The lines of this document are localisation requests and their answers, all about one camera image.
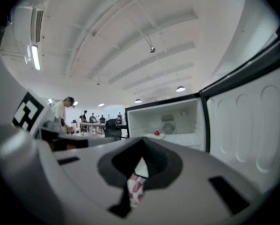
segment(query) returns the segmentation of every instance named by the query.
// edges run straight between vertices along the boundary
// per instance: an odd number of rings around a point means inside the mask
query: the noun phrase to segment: ceiling light
[[[177,88],[177,92],[183,92],[185,90],[186,90],[186,88],[183,86],[178,86],[178,88]]]
[[[32,54],[33,54],[35,68],[37,70],[40,70],[40,63],[39,63],[39,58],[38,58],[38,47],[35,45],[32,46]]]

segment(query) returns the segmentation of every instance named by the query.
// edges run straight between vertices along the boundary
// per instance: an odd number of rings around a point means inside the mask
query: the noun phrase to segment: person in white shirt
[[[67,97],[65,98],[63,101],[59,101],[56,102],[53,106],[52,106],[52,112],[54,113],[56,118],[60,118],[61,123],[64,122],[65,124],[65,129],[68,133],[72,133],[73,132],[73,128],[69,127],[66,123],[66,114],[65,114],[65,107],[74,107],[74,99],[72,97]]]

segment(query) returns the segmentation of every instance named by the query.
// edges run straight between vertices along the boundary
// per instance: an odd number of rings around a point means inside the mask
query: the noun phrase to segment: white ceiling
[[[133,105],[137,98],[151,102],[197,92],[219,69],[232,39],[237,41],[245,0],[42,3],[42,71],[15,56],[5,55],[6,65],[41,97],[72,96],[79,104],[95,106]],[[1,53],[22,53],[12,33],[12,26],[7,27]],[[186,92],[176,93],[179,85]]]

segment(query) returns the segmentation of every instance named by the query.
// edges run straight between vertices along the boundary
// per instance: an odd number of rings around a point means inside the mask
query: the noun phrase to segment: vent
[[[35,26],[35,41],[36,41],[36,43],[40,42],[42,16],[43,16],[43,11],[38,11],[37,12],[37,18],[36,18],[36,26]]]

